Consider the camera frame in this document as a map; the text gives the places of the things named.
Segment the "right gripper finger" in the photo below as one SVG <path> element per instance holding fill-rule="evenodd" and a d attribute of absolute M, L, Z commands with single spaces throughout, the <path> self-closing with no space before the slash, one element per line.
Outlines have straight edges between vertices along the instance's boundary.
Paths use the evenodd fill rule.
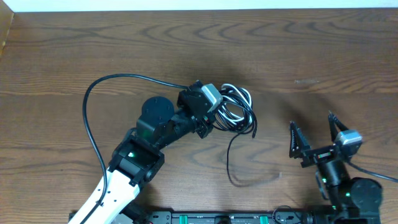
<path fill-rule="evenodd" d="M 304 152 L 310 150 L 310 145 L 303 135 L 301 129 L 297 126 L 294 121 L 290 122 L 289 126 L 290 130 L 290 149 L 289 149 L 289 157 L 290 158 L 302 158 Z"/>
<path fill-rule="evenodd" d="M 335 141 L 335 139 L 340 131 L 348 130 L 348 128 L 331 111 L 329 111 L 329 114 L 328 114 L 328 122 L 329 122 L 330 135 L 331 135 L 332 142 Z"/>

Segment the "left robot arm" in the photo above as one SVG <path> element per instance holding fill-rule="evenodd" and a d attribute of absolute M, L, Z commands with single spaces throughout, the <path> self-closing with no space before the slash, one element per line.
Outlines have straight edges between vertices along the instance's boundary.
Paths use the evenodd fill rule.
<path fill-rule="evenodd" d="M 214 85 L 196 82 L 179 93 L 176 105 L 163 96 L 146 100 L 136 127 L 114 150 L 106 177 L 70 223 L 111 223 L 163 166 L 161 149 L 188 133 L 205 138 L 212 131 L 222 99 Z"/>

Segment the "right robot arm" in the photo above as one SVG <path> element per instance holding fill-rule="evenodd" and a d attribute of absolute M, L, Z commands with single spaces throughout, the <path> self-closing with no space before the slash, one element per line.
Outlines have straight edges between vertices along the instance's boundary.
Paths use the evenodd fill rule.
<path fill-rule="evenodd" d="M 290 122 L 289 157 L 301 159 L 303 168 L 317 167 L 320 192 L 330 205 L 303 213 L 302 223 L 380 223 L 382 186 L 374 179 L 350 177 L 346 165 L 357 153 L 363 137 L 345 126 L 333 113 L 328 115 L 332 144 L 313 149 L 301 129 Z"/>

